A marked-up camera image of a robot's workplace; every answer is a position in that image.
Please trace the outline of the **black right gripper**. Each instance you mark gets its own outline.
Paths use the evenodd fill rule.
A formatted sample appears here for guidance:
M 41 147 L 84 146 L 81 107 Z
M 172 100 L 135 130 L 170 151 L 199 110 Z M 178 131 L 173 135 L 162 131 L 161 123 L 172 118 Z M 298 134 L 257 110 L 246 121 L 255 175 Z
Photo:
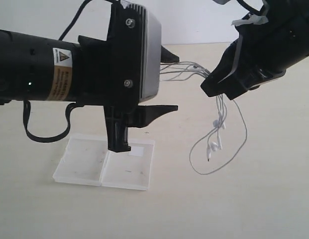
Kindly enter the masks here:
M 234 24 L 239 37 L 201 83 L 208 97 L 236 99 L 309 57 L 309 0 L 264 0 L 259 10 L 238 3 L 248 14 Z

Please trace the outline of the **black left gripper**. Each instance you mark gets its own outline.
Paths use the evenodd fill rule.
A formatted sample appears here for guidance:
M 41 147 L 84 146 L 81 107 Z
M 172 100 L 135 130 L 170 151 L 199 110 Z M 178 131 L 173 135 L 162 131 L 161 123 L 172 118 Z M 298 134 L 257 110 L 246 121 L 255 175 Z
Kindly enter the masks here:
M 138 106 L 144 67 L 144 29 L 139 8 L 112 1 L 106 40 L 80 35 L 84 59 L 85 105 L 104 109 L 107 146 L 128 152 L 128 128 L 144 128 L 157 118 L 178 110 L 177 105 Z M 161 46 L 161 63 L 178 63 L 179 56 Z

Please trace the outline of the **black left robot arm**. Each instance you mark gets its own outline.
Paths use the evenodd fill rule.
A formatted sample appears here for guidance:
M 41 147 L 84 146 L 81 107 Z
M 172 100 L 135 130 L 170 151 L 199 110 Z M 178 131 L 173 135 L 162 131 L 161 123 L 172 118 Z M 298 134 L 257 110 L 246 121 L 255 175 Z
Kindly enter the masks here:
M 128 152 L 128 129 L 144 128 L 178 110 L 146 106 L 157 96 L 160 66 L 168 51 L 161 23 L 143 5 L 111 1 L 106 40 L 80 35 L 77 43 L 0 29 L 0 105 L 23 103 L 28 126 L 32 101 L 67 102 L 72 110 L 102 106 L 107 147 Z

